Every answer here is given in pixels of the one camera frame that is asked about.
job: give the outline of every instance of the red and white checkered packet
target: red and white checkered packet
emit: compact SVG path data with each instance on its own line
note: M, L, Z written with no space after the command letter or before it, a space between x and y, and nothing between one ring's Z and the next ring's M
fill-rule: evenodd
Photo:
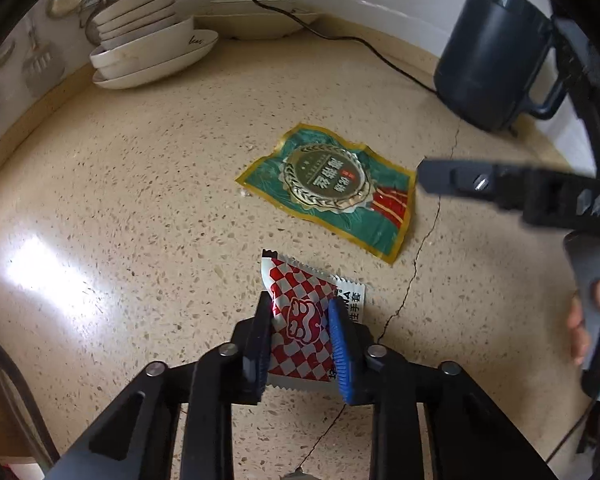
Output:
M336 393L328 331L330 277L275 251L262 252L262 281L273 299L267 383Z

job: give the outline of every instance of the white bowl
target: white bowl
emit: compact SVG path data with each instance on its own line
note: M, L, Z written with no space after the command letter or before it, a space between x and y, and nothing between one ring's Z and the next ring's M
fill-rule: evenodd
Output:
M298 5L296 0L258 0L264 4L277 7L291 12ZM251 0L212 0L205 6L195 10L195 14L207 14L209 16L232 16L234 14L254 14L265 11Z
M122 36L132 30L136 30L136 28L144 27L145 25L149 25L150 23L155 23L158 20L171 16L176 13L176 6L174 4L168 5L163 9L156 10L152 12L148 16L144 16L139 20L133 20L131 23L127 23L122 27L114 28L110 32L102 32L100 34L101 40L110 40L111 38L115 38L117 36Z
M93 17L93 22L96 25L102 25L103 23L110 22L118 16L122 16L122 14L125 14L130 10L141 7L150 1L152 0L118 0L96 14Z
M156 10L163 9L166 6L171 5L173 2L175 2L175 0L151 0L147 4L144 4L143 6L138 7L137 9L130 10L129 12L122 14L122 16L114 18L110 22L99 25L98 32L101 34L103 32L111 32L115 28L122 27L127 23L131 23L135 20L139 20L140 18L144 18L145 16L148 16Z
M320 17L316 12L297 9L294 15L305 23ZM222 38L238 40L275 40L302 29L294 20L277 12L234 14L228 16L196 15L196 26L217 31Z
M183 70L189 65L194 64L197 60L206 56L209 51L216 44L218 38L216 37L211 43L206 44L204 46L200 46L192 50L191 52L187 52L182 56L175 57L164 63L160 63L149 68L145 68L144 70L139 70L138 72L132 72L128 75L123 75L122 77L114 78L114 79L105 79L99 70L93 74L92 81L101 88L108 88L110 90L118 90L123 88L132 88L134 86L140 86L151 81L156 81L163 77L167 77L168 75L174 74Z
M158 32L159 30L163 30L164 28L171 27L178 21L178 17L175 14L171 16L167 16L157 22L149 23L149 25L145 25L144 27L136 28L135 30L131 30L126 34L122 34L120 36L116 36L115 38L111 38L110 40L102 41L100 44L106 50L112 50L117 46L124 45L125 43L129 43L133 40L138 40L144 36L148 36L149 34L153 34L154 32Z
M214 30L192 29L189 19L113 50L99 46L91 53L91 64L106 79L114 79L182 56L218 38Z

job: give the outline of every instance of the black cable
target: black cable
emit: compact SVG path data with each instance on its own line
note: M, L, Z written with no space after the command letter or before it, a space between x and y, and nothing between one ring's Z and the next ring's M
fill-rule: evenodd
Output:
M389 61L382 54L380 54L376 50L376 48L371 43L369 43L367 40L364 40L363 38L359 38L357 36L327 36L325 34L322 34L321 32L318 32L313 27L311 27L307 23L303 22L300 18L298 18L297 16L295 16L291 12L288 12L288 10L284 10L284 9L280 9L278 7L273 7L273 6L270 6L270 5L267 5L267 4L263 4L262 2L260 2L258 0L251 0L251 1L254 4L256 4L257 6L263 8L263 9L273 10L274 12L278 12L280 14L284 14L285 16L288 16L289 18L291 18L292 20L294 20L299 25L302 25L302 27L304 27L309 32L311 32L312 34L315 34L319 38L323 38L324 40L330 40L330 41L357 41L358 43L362 43L371 52L373 52L378 59L380 59L382 62L386 63L388 66L390 66L391 68L393 68L396 72L402 74L403 76L407 77L408 79L411 79L414 83L416 83L417 85L421 86L425 90L427 90L427 91L429 91L429 92L431 92L433 94L437 94L437 92L433 88L428 87L422 81L419 81L418 79L416 79L411 74L405 72L400 67L394 65L391 61Z
M46 472L52 468L54 463L49 457L49 450L45 449L44 445L40 442L40 438L37 436L41 434L41 431L43 430L40 430L40 428L34 428L32 430L32 428L29 426L29 423L25 420L22 410L16 403L15 393L9 386L7 386L7 379L4 375L5 374L0 368L0 389L2 390L2 393L6 398L11 411L13 412L16 422L24 434L33 458L36 460L36 462L38 462L42 472L46 474Z
M564 446L565 442L567 442L567 440L570 439L571 435L573 433L575 433L575 431L580 427L580 425L585 420L587 420L587 417L589 416L589 413L591 413L591 410L593 410L593 407L596 405L596 402L598 402L598 396L591 399L591 402L587 406L587 409L584 410L584 413L580 416L580 418L576 421L576 423L571 427L571 429L569 431L567 431L567 433L564 435L564 437L561 439L561 441L558 442L558 445L554 448L554 450L551 453L549 453L549 456L544 461L545 463L548 464L549 462L551 462L552 458L558 453L558 451L560 451L562 446Z
M60 459L60 454L46 427L45 420L42 418L42 414L36 404L33 393L31 393L29 385L27 384L27 381L25 381L20 369L9 357L9 354L5 352L2 346L0 346L0 368L7 374L13 385L16 387L49 458L53 463L56 463Z

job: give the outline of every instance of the ceramic dish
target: ceramic dish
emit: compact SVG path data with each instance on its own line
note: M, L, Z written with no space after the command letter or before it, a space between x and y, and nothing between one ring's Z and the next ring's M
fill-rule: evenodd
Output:
M126 14L127 12L137 9L152 0L118 0L106 7L101 12L93 17L93 22L96 25L110 22L111 20Z
M104 49L112 50L117 46L130 43L133 40L138 40L139 38L143 38L144 36L148 36L149 34L153 34L154 32L158 32L164 28L171 27L171 25L174 25L177 21L178 17L175 14L172 14L171 16L167 16L166 18L158 20L157 22L149 23L149 25L145 25L144 27L131 30L126 34L116 36L110 40L104 40L100 44Z
M182 56L191 50L190 41L212 40L217 35L211 30L194 31L193 19L189 18L111 50L101 45L89 58L104 77L113 79Z
M101 34L103 32L111 32L115 28L122 27L127 23L131 23L135 20L139 20L140 18L144 18L152 12L163 9L164 7L169 6L174 2L175 0L151 0L147 4L144 4L142 7L130 10L129 12L122 14L122 16L118 16L117 18L111 20L110 22L104 23L103 25L99 25L98 32Z
M213 41L211 44L197 48L192 52L188 52L183 56L175 57L174 59L170 59L164 63L160 63L158 65L145 68L144 70L139 70L138 72L133 72L115 79L104 79L100 71L96 70L96 72L93 74L93 82L101 88L107 88L110 90L133 88L135 86L151 83L152 81L175 74L176 72L185 69L187 66L194 64L199 59L202 59L206 56L206 54L209 53L209 51L211 51L216 44L216 41L217 40Z
M168 6L164 7L163 9L156 10L155 12L152 12L151 14L140 18L139 20L134 20L131 23L127 23L126 25L123 25L122 27L114 28L110 32L101 32L100 39L101 40L111 40L112 38L115 38L117 36L122 36L122 34L126 34L128 32L131 32L132 30L136 30L136 28L140 28L140 27L144 27L145 25L149 25L149 23L157 22L158 20L166 18L167 16L171 16L172 14L175 14L175 13L176 13L175 5L173 5L173 4L168 5Z

